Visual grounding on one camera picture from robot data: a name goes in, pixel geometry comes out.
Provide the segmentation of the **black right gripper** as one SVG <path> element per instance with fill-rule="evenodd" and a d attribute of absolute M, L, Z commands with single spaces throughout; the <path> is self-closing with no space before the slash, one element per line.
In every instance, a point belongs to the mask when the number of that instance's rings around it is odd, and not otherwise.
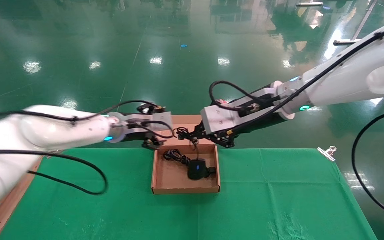
<path fill-rule="evenodd" d="M 191 142 L 199 142 L 201 139 L 210 140 L 224 148 L 231 148 L 235 146 L 234 140 L 239 137 L 239 135 L 267 128 L 282 122 L 284 122 L 284 118 L 280 115 L 270 115 L 256 123 L 247 124 L 243 129 L 233 132 L 228 138 L 223 138 L 218 136 L 218 134 L 207 134 L 204 129 L 203 121 L 201 121 L 200 126 L 193 126 L 192 128 L 186 126 L 178 127 L 178 136 L 189 136 Z"/>

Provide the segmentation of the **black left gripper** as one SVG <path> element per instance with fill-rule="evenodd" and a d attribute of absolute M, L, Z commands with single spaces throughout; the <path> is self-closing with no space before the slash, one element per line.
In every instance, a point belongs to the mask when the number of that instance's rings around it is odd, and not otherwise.
<path fill-rule="evenodd" d="M 125 136 L 125 141 L 141 140 L 142 147 L 149 150 L 158 150 L 166 142 L 152 132 L 134 132 Z"/>

